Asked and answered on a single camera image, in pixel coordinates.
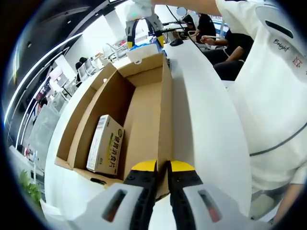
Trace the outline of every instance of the white box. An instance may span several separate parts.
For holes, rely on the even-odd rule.
[[[117,175],[124,128],[110,115],[101,116],[88,155],[86,168],[95,173]]]

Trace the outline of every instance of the barcode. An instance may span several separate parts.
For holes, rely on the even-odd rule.
[[[105,125],[105,122],[106,122],[106,117],[101,117],[101,118],[99,119],[97,128],[103,128],[104,125]]]

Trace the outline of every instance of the white shirt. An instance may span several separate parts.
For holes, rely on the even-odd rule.
[[[229,87],[229,95],[242,122],[250,154],[267,150],[291,137],[307,122],[307,84],[296,77],[307,74],[307,66],[297,60],[307,60],[288,42],[267,31],[257,18],[256,3],[216,3],[233,33],[254,39],[240,74]],[[285,145],[250,160],[253,187],[257,189],[304,184],[307,128]]]

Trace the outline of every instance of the ceiling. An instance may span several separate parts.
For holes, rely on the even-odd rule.
[[[29,20],[27,26],[24,28],[18,40],[19,53],[19,68],[16,72],[16,82],[13,81],[12,71],[8,71],[7,87],[4,96],[2,97],[2,108],[6,111],[8,104],[20,84],[24,76],[31,69],[31,67],[39,61],[48,51],[57,46],[64,40],[72,37],[75,34],[82,32],[92,22],[97,19],[98,15],[106,15],[112,10],[114,6],[120,4],[109,4],[108,0],[45,0],[32,19]],[[64,47],[59,48],[54,54],[46,58],[40,66],[37,67],[36,72],[30,75],[23,84],[18,96],[24,92],[26,86],[33,79],[35,74],[58,52],[65,47],[72,46],[76,39],[67,43]],[[25,112],[24,105],[28,103],[34,92],[46,77],[46,72],[35,78],[31,82],[30,87],[23,95],[23,106],[18,108],[18,111],[23,114]]]

